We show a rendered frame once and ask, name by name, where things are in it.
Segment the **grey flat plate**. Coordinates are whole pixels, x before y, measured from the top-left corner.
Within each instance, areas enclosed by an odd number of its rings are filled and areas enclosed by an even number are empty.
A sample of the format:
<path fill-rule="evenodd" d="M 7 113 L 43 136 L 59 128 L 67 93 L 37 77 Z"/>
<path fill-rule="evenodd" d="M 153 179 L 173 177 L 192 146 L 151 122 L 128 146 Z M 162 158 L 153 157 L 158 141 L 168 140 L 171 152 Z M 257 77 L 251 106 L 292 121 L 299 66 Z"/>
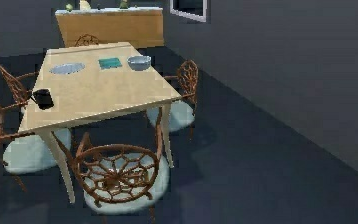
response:
<path fill-rule="evenodd" d="M 67 75 L 67 74 L 79 72 L 84 68 L 85 65 L 83 63 L 65 63 L 51 68 L 50 72 L 52 74 L 57 74 L 57 75 Z"/>

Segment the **wooden counter cabinet white top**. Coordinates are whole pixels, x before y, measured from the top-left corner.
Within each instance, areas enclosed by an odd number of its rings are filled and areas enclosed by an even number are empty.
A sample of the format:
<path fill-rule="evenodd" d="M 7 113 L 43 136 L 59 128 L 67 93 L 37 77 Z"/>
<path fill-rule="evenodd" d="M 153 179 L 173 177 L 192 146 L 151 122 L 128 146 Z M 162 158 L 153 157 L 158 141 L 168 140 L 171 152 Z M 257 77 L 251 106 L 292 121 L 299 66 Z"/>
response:
<path fill-rule="evenodd" d="M 160 7 L 57 10 L 55 17 L 66 47 L 84 34 L 100 43 L 129 42 L 135 48 L 164 45 L 163 9 Z"/>

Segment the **black mug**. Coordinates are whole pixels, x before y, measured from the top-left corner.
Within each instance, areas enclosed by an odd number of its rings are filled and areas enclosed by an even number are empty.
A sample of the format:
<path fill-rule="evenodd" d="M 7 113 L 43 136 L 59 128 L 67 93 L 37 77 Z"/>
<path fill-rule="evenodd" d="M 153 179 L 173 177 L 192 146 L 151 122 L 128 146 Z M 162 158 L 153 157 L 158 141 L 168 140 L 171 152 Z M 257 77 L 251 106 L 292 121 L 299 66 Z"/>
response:
<path fill-rule="evenodd" d="M 50 109 L 54 106 L 51 93 L 48 89 L 39 89 L 32 93 L 31 99 L 41 110 Z"/>

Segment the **grey bowl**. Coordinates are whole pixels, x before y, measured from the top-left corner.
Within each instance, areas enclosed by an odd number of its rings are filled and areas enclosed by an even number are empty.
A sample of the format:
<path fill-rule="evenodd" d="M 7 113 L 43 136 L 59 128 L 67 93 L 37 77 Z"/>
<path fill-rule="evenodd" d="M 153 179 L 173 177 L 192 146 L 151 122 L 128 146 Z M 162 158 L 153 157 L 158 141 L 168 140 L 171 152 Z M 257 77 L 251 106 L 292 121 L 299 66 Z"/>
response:
<path fill-rule="evenodd" d="M 134 71 L 143 71 L 151 66 L 150 56 L 131 56 L 127 59 L 129 67 Z"/>

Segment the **brown wicker chair white cushion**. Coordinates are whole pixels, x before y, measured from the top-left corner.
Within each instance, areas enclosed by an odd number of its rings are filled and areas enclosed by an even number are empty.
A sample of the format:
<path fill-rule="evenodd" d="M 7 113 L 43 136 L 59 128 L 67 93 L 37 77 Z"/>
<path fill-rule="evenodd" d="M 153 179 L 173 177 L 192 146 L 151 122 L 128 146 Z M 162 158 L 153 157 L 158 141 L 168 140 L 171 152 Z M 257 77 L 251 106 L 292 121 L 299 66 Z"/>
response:
<path fill-rule="evenodd" d="M 98 45 L 100 43 L 99 39 L 96 36 L 93 36 L 91 34 L 84 34 L 81 35 L 76 41 L 75 41 L 75 47 L 79 46 L 89 46 L 89 45 Z"/>
<path fill-rule="evenodd" d="M 4 112 L 0 105 L 0 163 L 23 191 L 20 175 L 51 168 L 57 164 L 46 143 L 34 133 L 4 133 Z"/>
<path fill-rule="evenodd" d="M 21 109 L 25 109 L 28 104 L 28 101 L 32 96 L 32 91 L 24 86 L 22 80 L 29 77 L 35 77 L 38 75 L 38 73 L 31 72 L 20 76 L 13 76 L 1 64 L 0 72 L 2 74 L 3 79 L 6 81 L 6 84 L 8 85 L 12 93 L 12 97 L 15 101 L 12 107 L 20 107 Z"/>
<path fill-rule="evenodd" d="M 189 128 L 192 138 L 197 110 L 198 66 L 193 60 L 186 60 L 179 66 L 175 75 L 165 75 L 164 79 L 170 84 L 175 84 L 175 90 L 181 95 L 180 99 L 171 104 L 169 131 L 177 132 Z"/>
<path fill-rule="evenodd" d="M 75 153 L 58 144 L 83 189 L 86 205 L 98 215 L 126 215 L 147 209 L 151 224 L 156 224 L 155 204 L 166 193 L 170 179 L 161 122 L 158 117 L 154 151 L 128 144 L 94 146 L 89 134 L 83 135 Z"/>

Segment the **light wooden dining table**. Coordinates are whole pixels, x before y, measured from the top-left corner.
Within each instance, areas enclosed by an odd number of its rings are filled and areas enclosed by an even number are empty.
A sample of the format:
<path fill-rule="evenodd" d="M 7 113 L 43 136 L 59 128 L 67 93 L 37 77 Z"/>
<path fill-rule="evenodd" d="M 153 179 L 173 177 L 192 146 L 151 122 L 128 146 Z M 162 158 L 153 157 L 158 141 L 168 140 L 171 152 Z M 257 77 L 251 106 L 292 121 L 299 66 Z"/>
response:
<path fill-rule="evenodd" d="M 52 133 L 105 119 L 116 118 L 149 108 L 162 108 L 162 131 L 166 156 L 172 162 L 169 140 L 171 103 L 180 94 L 152 67 L 134 71 L 127 59 L 139 52 L 128 42 L 49 49 L 34 88 L 48 89 L 54 106 L 41 110 L 29 102 L 19 131 L 33 132 L 50 149 L 66 186 L 70 202 L 75 201 L 71 176 Z M 121 67 L 101 69 L 99 59 L 118 58 Z M 52 74 L 50 69 L 65 63 L 83 63 L 85 68 L 67 75 Z"/>

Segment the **teal square cloth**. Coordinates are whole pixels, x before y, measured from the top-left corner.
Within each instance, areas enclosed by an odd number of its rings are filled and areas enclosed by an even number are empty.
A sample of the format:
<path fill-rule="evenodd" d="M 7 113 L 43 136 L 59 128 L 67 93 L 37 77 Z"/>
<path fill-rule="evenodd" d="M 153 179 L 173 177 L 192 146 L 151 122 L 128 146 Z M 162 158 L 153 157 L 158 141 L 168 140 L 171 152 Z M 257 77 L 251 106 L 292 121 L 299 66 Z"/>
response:
<path fill-rule="evenodd" d="M 111 68 L 118 68 L 122 66 L 118 58 L 99 59 L 98 62 L 101 69 L 111 69 Z"/>

